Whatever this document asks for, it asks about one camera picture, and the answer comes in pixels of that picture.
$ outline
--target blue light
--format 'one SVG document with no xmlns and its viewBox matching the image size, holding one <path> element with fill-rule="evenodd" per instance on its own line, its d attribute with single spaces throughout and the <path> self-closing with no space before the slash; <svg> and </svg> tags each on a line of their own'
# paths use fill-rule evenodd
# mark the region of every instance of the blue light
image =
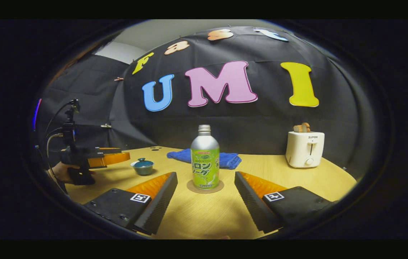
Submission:
<svg viewBox="0 0 408 259">
<path fill-rule="evenodd" d="M 38 115 L 39 105 L 41 105 L 41 98 L 38 100 L 38 105 L 36 105 L 35 116 L 33 117 L 33 131 L 36 131 L 36 116 Z"/>
</svg>

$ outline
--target pink letter m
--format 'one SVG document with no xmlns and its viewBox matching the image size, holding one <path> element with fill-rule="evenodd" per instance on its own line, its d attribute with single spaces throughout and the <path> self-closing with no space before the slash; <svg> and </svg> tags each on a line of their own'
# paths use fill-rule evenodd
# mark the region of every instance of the pink letter m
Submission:
<svg viewBox="0 0 408 259">
<path fill-rule="evenodd" d="M 190 107 L 200 107 L 207 104 L 201 88 L 209 95 L 214 103 L 220 102 L 226 85 L 228 95 L 225 100 L 229 103 L 247 103 L 257 100 L 257 95 L 252 92 L 247 79 L 245 68 L 249 64 L 245 61 L 232 61 L 223 65 L 220 75 L 216 78 L 203 67 L 188 70 L 185 75 L 191 82 Z"/>
</svg>

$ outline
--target soda bottle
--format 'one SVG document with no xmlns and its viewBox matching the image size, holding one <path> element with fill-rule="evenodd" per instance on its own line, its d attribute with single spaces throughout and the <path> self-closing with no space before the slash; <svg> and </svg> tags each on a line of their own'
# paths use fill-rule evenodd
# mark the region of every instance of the soda bottle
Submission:
<svg viewBox="0 0 408 259">
<path fill-rule="evenodd" d="M 212 190 L 217 187 L 220 146 L 210 135 L 210 125 L 199 125 L 198 136 L 191 143 L 191 166 L 195 187 L 200 190 Z"/>
</svg>

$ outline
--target wooden table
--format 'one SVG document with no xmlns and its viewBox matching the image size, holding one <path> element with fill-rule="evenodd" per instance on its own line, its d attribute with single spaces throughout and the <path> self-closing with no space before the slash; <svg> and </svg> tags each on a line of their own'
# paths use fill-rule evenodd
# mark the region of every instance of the wooden table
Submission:
<svg viewBox="0 0 408 259">
<path fill-rule="evenodd" d="M 93 169 L 95 184 L 75 186 L 67 184 L 73 201 L 84 204 L 111 188 L 126 190 L 168 172 L 176 172 L 178 185 L 166 210 L 155 239 L 255 239 L 266 236 L 258 231 L 236 186 L 236 171 L 242 171 L 265 180 L 291 188 L 304 187 L 317 195 L 335 201 L 354 187 L 356 180 L 332 162 L 322 159 L 316 168 L 295 169 L 290 167 L 283 155 L 240 154 L 242 162 L 235 170 L 220 169 L 220 180 L 224 188 L 210 194 L 190 191 L 186 184 L 192 179 L 191 164 L 167 158 L 170 151 L 180 151 L 164 146 L 127 150 L 129 161 Z M 130 166 L 138 158 L 153 161 L 154 173 L 137 175 Z"/>
</svg>

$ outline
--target person's hand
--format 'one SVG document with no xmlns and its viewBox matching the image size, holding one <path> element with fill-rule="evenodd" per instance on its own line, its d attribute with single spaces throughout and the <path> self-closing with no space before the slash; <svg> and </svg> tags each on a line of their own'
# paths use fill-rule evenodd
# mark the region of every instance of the person's hand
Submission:
<svg viewBox="0 0 408 259">
<path fill-rule="evenodd" d="M 73 164 L 64 164 L 62 162 L 59 162 L 58 164 L 56 164 L 52 170 L 55 174 L 55 177 L 64 183 L 73 183 L 73 181 L 71 180 L 71 178 L 69 177 L 68 174 L 68 168 L 76 168 L 79 169 L 79 166 L 77 165 L 73 165 Z"/>
</svg>

